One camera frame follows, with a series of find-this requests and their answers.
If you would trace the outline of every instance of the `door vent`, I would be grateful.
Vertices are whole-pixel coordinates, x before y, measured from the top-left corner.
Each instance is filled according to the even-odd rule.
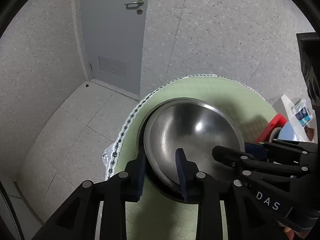
[[[114,75],[127,78],[127,69],[128,69],[128,62],[122,61],[115,58],[107,58],[107,57],[100,57],[99,59],[99,65],[100,69],[103,71],[107,71],[109,73],[112,73]]]

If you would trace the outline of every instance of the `blue and white package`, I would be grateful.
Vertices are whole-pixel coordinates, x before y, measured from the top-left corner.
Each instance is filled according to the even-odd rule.
[[[312,120],[312,115],[307,108],[306,101],[303,99],[300,99],[300,101],[294,105],[292,112],[302,127],[305,127]]]

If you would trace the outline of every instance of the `white lace edge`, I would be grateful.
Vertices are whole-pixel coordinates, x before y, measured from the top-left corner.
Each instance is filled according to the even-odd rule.
[[[156,89],[155,91],[153,91],[152,93],[148,94],[147,96],[145,96],[140,102],[139,104],[132,110],[132,112],[129,114],[129,117],[127,118],[127,120],[125,121],[124,125],[122,126],[122,129],[121,131],[119,132],[119,135],[118,135],[118,138],[117,140],[115,141],[115,143],[113,144],[113,149],[112,149],[112,152],[111,152],[111,155],[110,155],[110,162],[108,163],[108,167],[106,169],[106,174],[105,174],[105,180],[108,180],[110,179],[114,174],[115,174],[115,167],[117,165],[117,161],[118,161],[118,157],[119,157],[119,154],[120,154],[120,151],[121,151],[121,148],[122,148],[122,142],[123,142],[123,139],[125,137],[125,135],[127,134],[127,131],[132,123],[132,120],[136,117],[137,113],[140,111],[140,109],[148,102],[148,100],[156,93],[158,92],[160,89],[162,89],[163,87],[173,83],[173,82],[176,82],[177,80],[180,80],[180,79],[185,79],[185,78],[189,78],[189,77],[203,77],[203,76],[210,76],[210,77],[220,77],[220,76],[217,76],[215,74],[198,74],[198,75],[189,75],[189,76],[184,76],[184,77],[181,77],[181,78],[177,78],[175,80],[172,80],[170,82],[168,82],[167,84],[159,87],[158,89]],[[259,95],[263,100],[265,100],[257,91],[253,90],[252,88],[244,85],[244,84],[241,84],[239,81],[235,81],[235,80],[232,80],[232,79],[229,79],[229,78],[225,78],[225,77],[220,77],[220,78],[223,78],[223,79],[227,79],[227,80],[230,80],[230,81],[233,81],[233,82],[236,82],[248,89],[250,89],[251,91],[255,92],[257,95]],[[107,156],[107,152],[106,152],[107,149],[105,149],[102,153],[102,159],[105,160],[108,156]]]

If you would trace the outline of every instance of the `red object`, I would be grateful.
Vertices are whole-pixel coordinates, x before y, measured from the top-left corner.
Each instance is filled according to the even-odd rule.
[[[259,135],[259,137],[254,142],[255,143],[268,142],[273,129],[277,128],[277,127],[283,127],[286,122],[287,122],[287,119],[282,114],[277,114],[268,123],[268,125],[265,127],[265,129],[262,131],[262,133]]]

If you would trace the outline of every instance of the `brown object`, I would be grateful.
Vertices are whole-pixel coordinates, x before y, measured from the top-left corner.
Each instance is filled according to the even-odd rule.
[[[315,130],[313,128],[305,126],[304,131],[306,132],[306,135],[307,135],[309,141],[312,141],[315,136]]]

